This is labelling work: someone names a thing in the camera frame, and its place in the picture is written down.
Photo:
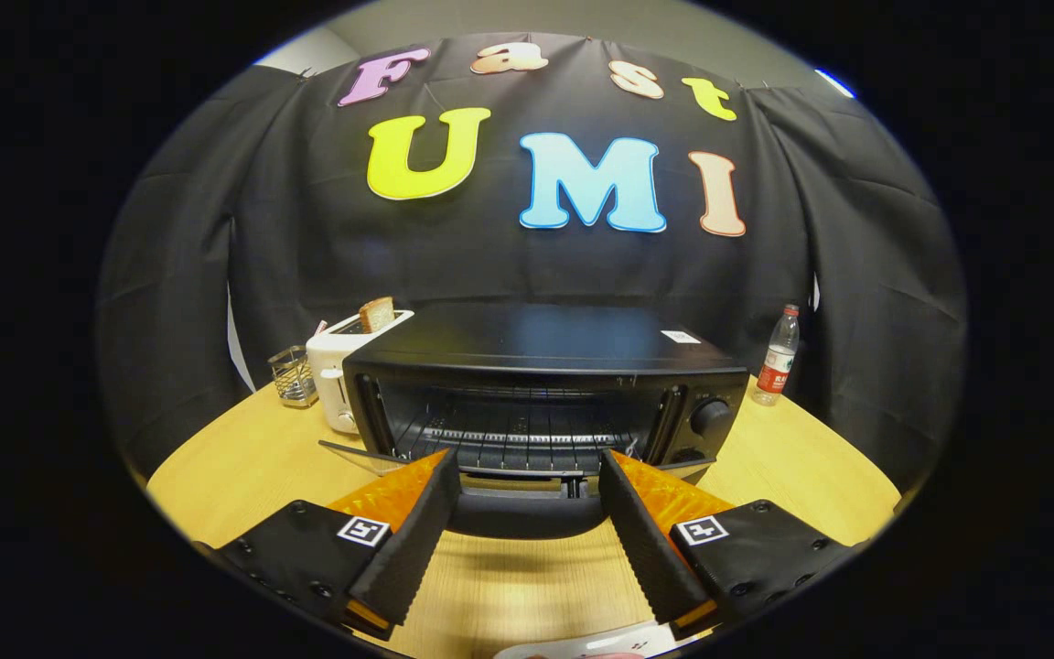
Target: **metal cup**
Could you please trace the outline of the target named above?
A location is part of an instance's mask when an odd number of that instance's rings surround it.
[[[292,346],[267,361],[279,400],[288,407],[311,407],[319,399],[304,346]]]

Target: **black curtain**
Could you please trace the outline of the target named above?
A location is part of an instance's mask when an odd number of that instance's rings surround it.
[[[532,72],[475,75],[477,51],[540,45]],[[551,34],[422,43],[430,59],[373,100],[338,108],[358,62],[308,80],[253,66],[200,108],[138,180],[100,289],[105,398],[147,474],[246,393],[226,353],[226,288],[256,385],[267,358],[318,321],[364,302],[525,301],[653,306],[757,371],[783,305],[803,306],[787,396],[907,489],[945,438],[960,395],[965,293],[937,199],[891,135],[836,91],[743,89],[625,45]],[[380,53],[364,59],[394,54]],[[609,79],[611,59],[646,66],[665,96]],[[723,121],[682,78],[729,96]],[[393,201],[365,180],[369,129],[421,115],[409,163],[442,162],[444,110],[488,108],[471,175],[443,195]],[[530,133],[570,136],[597,163],[614,138],[653,161],[661,233],[571,215],[530,230]],[[703,182],[690,151],[724,156],[747,230],[699,226]],[[819,312],[807,308],[813,275]]]

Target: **white toaster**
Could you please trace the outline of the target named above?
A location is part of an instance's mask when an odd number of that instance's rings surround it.
[[[310,337],[307,343],[311,375],[315,380],[319,400],[323,401],[323,413],[328,419],[328,425],[340,433],[359,434],[356,421],[352,419],[351,405],[348,404],[344,358],[371,342],[374,336],[392,330],[398,323],[413,315],[413,312],[394,311],[393,315],[396,317],[393,317],[392,323],[370,334],[365,334],[360,316],[352,315]]]

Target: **water bottle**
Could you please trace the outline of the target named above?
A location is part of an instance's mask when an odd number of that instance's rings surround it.
[[[800,308],[787,305],[783,308],[783,316],[775,324],[770,333],[770,346],[766,349],[766,358],[762,360],[762,371],[759,371],[759,383],[750,393],[750,398],[759,405],[775,405],[783,393],[783,385],[787,383],[787,373],[792,371],[795,362],[795,350],[800,345]]]

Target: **bread slice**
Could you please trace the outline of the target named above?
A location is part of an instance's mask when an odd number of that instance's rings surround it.
[[[382,327],[389,325],[396,317],[392,311],[391,296],[377,297],[360,308],[360,325],[364,325],[365,334],[379,332]]]

